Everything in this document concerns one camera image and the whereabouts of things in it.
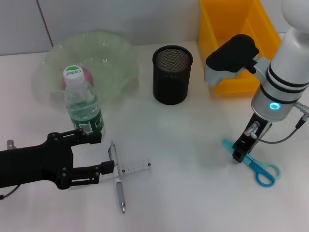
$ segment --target water bottle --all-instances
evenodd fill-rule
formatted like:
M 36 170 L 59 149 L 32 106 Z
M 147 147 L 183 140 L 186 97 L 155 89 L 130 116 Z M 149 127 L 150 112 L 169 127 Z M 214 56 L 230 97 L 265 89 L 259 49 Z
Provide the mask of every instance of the water bottle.
M 83 69 L 72 65 L 63 71 L 66 82 L 65 106 L 75 129 L 86 133 L 105 133 L 100 104 L 93 87 L 86 81 Z

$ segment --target white table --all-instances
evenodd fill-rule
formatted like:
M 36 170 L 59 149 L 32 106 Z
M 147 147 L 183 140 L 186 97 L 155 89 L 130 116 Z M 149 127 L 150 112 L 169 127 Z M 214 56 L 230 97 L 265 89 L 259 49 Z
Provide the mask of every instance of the white table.
M 108 160 L 111 139 L 122 164 L 151 158 L 151 171 L 124 179 L 126 213 L 119 210 L 113 181 L 77 190 L 41 181 L 22 185 L 0 201 L 1 232 L 308 231 L 309 125 L 282 144 L 254 148 L 261 162 L 282 169 L 273 187 L 261 187 L 253 172 L 221 146 L 222 139 L 235 140 L 244 130 L 253 113 L 251 98 L 212 98 L 196 43 L 178 45 L 194 59 L 184 102 L 166 106 L 154 99 L 152 55 L 163 44 L 138 46 L 139 87 L 102 106 L 106 134 L 101 144 L 73 149 L 75 167 Z M 37 89 L 35 76 L 45 56 L 0 57 L 1 150 L 8 139 L 17 147 L 38 145 L 50 132 L 72 129 L 65 110 L 53 109 Z M 309 91 L 301 102 L 309 104 Z M 265 139 L 285 137 L 301 116 L 294 109 Z

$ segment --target yellow box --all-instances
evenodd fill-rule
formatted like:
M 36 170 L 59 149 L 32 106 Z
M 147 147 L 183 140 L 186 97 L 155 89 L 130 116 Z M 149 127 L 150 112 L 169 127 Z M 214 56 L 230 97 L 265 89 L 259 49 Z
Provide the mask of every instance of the yellow box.
M 254 39 L 259 56 L 273 59 L 281 39 L 259 0 L 200 0 L 199 47 L 206 58 L 237 34 Z M 255 93 L 259 81 L 247 70 L 235 79 L 225 79 L 213 88 L 221 96 L 247 96 Z

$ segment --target pen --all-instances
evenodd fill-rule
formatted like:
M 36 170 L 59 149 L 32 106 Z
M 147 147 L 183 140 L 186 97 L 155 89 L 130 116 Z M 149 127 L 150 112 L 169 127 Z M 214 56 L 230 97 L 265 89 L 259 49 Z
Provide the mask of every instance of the pen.
M 118 195 L 118 201 L 119 201 L 119 206 L 120 206 L 121 212 L 125 213 L 126 212 L 126 202 L 125 202 L 124 188 L 123 188 L 123 185 L 122 185 L 122 181 L 119 178 L 118 157 L 117 157 L 117 153 L 116 153 L 116 146 L 113 143 L 113 141 L 111 141 L 111 146 L 108 149 L 108 154 L 109 154 L 110 160 L 114 160 L 114 162 L 115 162 L 114 174 L 116 175 L 115 182 L 116 182 L 116 190 L 117 190 L 117 195 Z

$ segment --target scissors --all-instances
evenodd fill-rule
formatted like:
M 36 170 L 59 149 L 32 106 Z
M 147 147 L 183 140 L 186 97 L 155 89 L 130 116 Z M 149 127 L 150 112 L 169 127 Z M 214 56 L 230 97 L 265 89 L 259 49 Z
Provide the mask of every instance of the scissors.
M 222 141 L 222 145 L 228 149 L 230 152 L 233 152 L 233 142 L 224 139 Z M 274 163 L 261 163 L 257 159 L 255 159 L 252 155 L 246 154 L 245 158 L 242 161 L 247 166 L 249 166 L 255 172 L 255 179 L 256 181 L 263 187 L 270 187 L 273 186 L 275 180 L 278 180 L 281 177 L 281 170 L 280 168 Z M 267 167 L 272 167 L 276 171 L 276 175 L 273 175 L 267 171 Z M 260 180 L 259 175 L 264 175 L 268 180 L 270 180 L 269 184 L 265 184 Z

